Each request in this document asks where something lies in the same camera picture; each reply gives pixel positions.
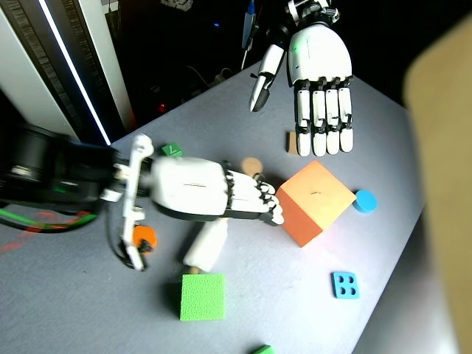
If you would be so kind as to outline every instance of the light strip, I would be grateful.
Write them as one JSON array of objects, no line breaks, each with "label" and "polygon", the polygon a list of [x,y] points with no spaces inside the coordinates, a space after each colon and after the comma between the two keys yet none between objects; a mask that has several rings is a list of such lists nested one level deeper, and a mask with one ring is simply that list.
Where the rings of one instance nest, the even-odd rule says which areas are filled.
[{"label": "light strip", "polygon": [[72,62],[72,59],[69,55],[69,52],[67,52],[66,45],[64,44],[64,41],[62,40],[58,28],[56,27],[56,23],[54,22],[54,19],[52,18],[51,12],[49,11],[49,8],[46,5],[45,0],[38,0],[39,4],[41,6],[41,9],[43,9],[44,15],[46,16],[46,19],[49,23],[49,26],[51,27],[52,33],[54,33],[54,36],[56,38],[56,41],[59,44],[60,50],[62,54],[64,55],[64,58],[66,59],[67,65],[69,65],[69,69],[71,70],[72,76],[75,79],[75,82],[77,83],[77,86],[79,86],[80,92],[82,93],[83,99],[86,101],[88,109],[91,112],[91,115],[95,119],[95,122],[97,123],[97,127],[100,130],[100,133],[103,136],[103,139],[105,140],[105,143],[107,145],[110,145],[110,139],[108,138],[108,135],[105,132],[105,129],[103,128],[103,125],[98,118],[97,112],[95,111],[94,106],[91,104],[89,95],[87,94],[86,88],[83,87],[82,80],[79,77],[79,74],[77,73],[77,70],[75,69],[74,63]]}]

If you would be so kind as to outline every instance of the white robotic hand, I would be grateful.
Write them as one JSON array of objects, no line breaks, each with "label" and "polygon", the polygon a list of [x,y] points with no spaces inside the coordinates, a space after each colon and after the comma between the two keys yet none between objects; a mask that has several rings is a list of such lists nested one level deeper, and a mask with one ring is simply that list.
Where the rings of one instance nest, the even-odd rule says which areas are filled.
[{"label": "white robotic hand", "polygon": [[274,187],[216,162],[159,157],[153,162],[151,180],[151,199],[174,218],[261,219],[273,226],[284,221]]},{"label": "white robotic hand", "polygon": [[249,109],[259,111],[288,50],[288,75],[295,88],[297,149],[300,156],[323,156],[353,149],[352,105],[348,85],[352,80],[349,52],[329,26],[339,18],[326,0],[288,2],[287,12],[296,25],[288,42],[269,47],[254,86]]}]

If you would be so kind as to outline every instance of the gray table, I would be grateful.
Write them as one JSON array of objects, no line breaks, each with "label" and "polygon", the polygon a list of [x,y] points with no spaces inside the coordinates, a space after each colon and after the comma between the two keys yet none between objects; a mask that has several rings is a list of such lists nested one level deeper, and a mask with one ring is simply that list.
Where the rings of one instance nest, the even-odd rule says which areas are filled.
[{"label": "gray table", "polygon": [[[286,132],[294,129],[292,90],[282,69],[264,110],[250,114],[249,72],[255,70],[135,133],[235,166],[256,156],[267,174],[291,177],[314,159],[285,152]],[[143,201],[160,240],[144,273],[126,269],[109,251],[104,215],[76,232],[36,235],[0,256],[0,352],[246,354],[266,343],[278,354],[350,353],[423,207],[406,111],[359,79],[352,93],[354,151],[320,161],[352,190],[371,190],[379,200],[375,213],[350,207],[303,249],[282,228],[230,221],[214,268],[226,274],[227,318],[213,322],[180,322],[173,306],[194,223],[161,215]],[[133,135],[114,146],[127,154]],[[119,208],[113,205],[115,228]],[[0,235],[3,244],[18,239],[3,226]],[[356,273],[361,298],[334,298],[332,271]]]}]

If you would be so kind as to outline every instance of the textured green block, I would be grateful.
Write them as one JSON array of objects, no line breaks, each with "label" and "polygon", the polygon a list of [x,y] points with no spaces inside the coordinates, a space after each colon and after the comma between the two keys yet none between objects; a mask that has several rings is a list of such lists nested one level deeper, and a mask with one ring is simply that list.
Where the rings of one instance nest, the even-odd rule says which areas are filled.
[{"label": "textured green block", "polygon": [[275,354],[275,352],[270,345],[265,345],[264,347],[256,350],[252,354]]},{"label": "textured green block", "polygon": [[185,274],[180,320],[224,319],[224,279],[224,274]]},{"label": "textured green block", "polygon": [[180,146],[178,146],[176,142],[171,142],[170,144],[163,146],[162,151],[167,156],[172,156],[172,157],[184,155],[184,152],[182,151],[182,149],[180,148]]}]

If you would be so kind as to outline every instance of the orange block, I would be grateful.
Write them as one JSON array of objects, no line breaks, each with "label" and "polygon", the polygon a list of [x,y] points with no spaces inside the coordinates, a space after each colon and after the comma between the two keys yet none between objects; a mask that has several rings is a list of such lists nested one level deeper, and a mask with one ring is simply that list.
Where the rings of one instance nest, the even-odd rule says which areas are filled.
[{"label": "orange block", "polygon": [[277,191],[282,227],[303,247],[336,220],[355,195],[318,161],[311,162]]}]

